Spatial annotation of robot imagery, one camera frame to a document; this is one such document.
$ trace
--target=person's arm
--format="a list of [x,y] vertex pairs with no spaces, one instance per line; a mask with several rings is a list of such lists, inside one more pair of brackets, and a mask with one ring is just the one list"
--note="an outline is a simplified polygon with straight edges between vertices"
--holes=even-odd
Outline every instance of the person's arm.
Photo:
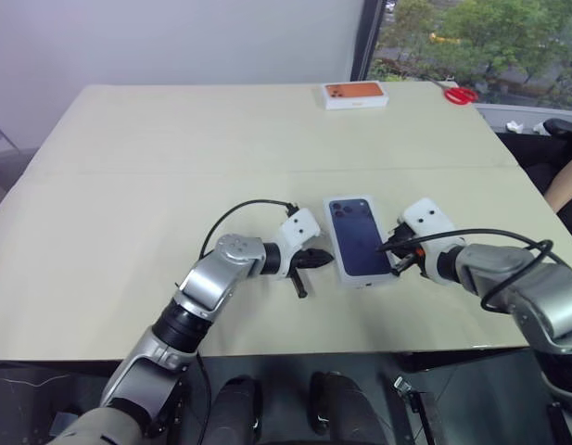
[[545,192],[545,200],[556,213],[572,199],[572,160],[557,173]]

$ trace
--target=blue smartphone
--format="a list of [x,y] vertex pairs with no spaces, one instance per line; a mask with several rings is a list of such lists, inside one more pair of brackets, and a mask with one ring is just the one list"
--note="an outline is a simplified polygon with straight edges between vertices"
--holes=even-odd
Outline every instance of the blue smartphone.
[[328,204],[343,268],[347,275],[390,273],[387,255],[376,250],[383,241],[366,199],[338,199]]

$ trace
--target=orange phone image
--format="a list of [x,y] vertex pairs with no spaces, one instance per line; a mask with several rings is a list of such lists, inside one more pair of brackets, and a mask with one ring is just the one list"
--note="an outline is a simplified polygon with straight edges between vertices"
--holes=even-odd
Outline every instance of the orange phone image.
[[374,97],[383,95],[382,90],[374,82],[370,83],[342,83],[325,86],[331,97]]

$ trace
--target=red scissors handle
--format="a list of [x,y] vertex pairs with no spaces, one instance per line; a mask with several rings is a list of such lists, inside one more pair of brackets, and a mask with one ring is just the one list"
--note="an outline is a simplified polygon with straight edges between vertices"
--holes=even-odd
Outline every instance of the red scissors handle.
[[444,97],[456,105],[470,104],[479,99],[479,95],[475,91],[460,86],[446,88],[444,90]]

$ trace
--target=black cable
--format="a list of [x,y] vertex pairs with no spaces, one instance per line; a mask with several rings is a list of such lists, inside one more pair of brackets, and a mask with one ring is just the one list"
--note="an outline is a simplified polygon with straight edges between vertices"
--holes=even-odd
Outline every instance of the black cable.
[[288,216],[291,216],[292,214],[294,214],[296,211],[299,210],[299,208],[296,207],[294,204],[291,204],[291,203],[285,202],[285,201],[276,201],[274,199],[251,199],[250,201],[244,201],[244,202],[241,202],[240,204],[238,204],[236,206],[233,206],[231,209],[229,209],[227,212],[225,212],[224,215],[222,215],[220,217],[220,219],[215,224],[213,224],[213,226],[211,227],[210,231],[208,232],[208,235],[205,237],[205,240],[203,241],[203,246],[201,246],[201,251],[199,252],[199,259],[200,260],[203,257],[205,257],[205,249],[208,247],[208,243],[210,242],[210,239],[213,236],[213,233],[220,226],[220,224],[223,223],[223,220],[225,220],[228,216],[230,216],[236,210],[241,209],[241,208],[248,206],[250,204],[274,204],[277,206],[284,206],[287,209],[287,215]]
[[489,312],[508,313],[501,309],[495,308],[494,306],[490,306],[488,303],[494,296],[502,292],[505,288],[514,283],[516,280],[519,280],[527,273],[532,271],[543,261],[543,259],[549,256],[553,248],[553,241],[549,239],[544,239],[543,241],[540,241],[538,245],[540,246],[539,255],[537,255],[537,257],[535,257],[533,260],[529,261],[527,265],[524,266],[517,273],[510,276],[509,278],[506,278],[504,281],[493,287],[486,295],[484,295],[481,299],[481,309],[484,309],[485,311]]
[[[514,232],[509,232],[507,230],[500,230],[500,229],[461,229],[461,230],[452,230],[450,232],[440,232],[439,234],[420,236],[418,238],[408,239],[407,241],[401,241],[400,243],[393,243],[393,244],[385,243],[379,250],[382,252],[386,252],[388,250],[392,250],[393,248],[402,248],[402,247],[405,247],[408,245],[425,243],[426,241],[431,241],[432,239],[448,238],[450,236],[459,236],[459,235],[500,235],[500,236],[507,236],[509,238],[517,239],[518,241],[521,241],[523,243],[527,243],[532,248],[536,248],[539,250],[541,250],[543,248],[543,246],[540,243],[538,243],[537,241],[533,241],[532,239],[527,238],[526,236],[516,234]],[[557,262],[558,264],[561,264],[561,265],[567,267],[568,269],[570,269],[570,266],[568,266],[560,257],[555,255],[554,253],[549,252],[547,254],[547,256],[549,258],[551,258],[552,260],[554,260],[555,262]]]
[[201,371],[201,375],[203,376],[203,380],[205,382],[205,392],[207,397],[207,407],[205,415],[203,416],[203,424],[201,425],[201,430],[199,431],[199,439],[197,440],[197,445],[201,445],[201,443],[203,442],[203,438],[205,437],[205,430],[208,427],[208,421],[210,420],[210,414],[211,414],[211,382],[210,382],[210,375],[208,374],[207,369],[205,369],[205,364],[203,364],[203,359],[201,359],[201,355],[197,353],[195,357],[197,359],[199,370]]

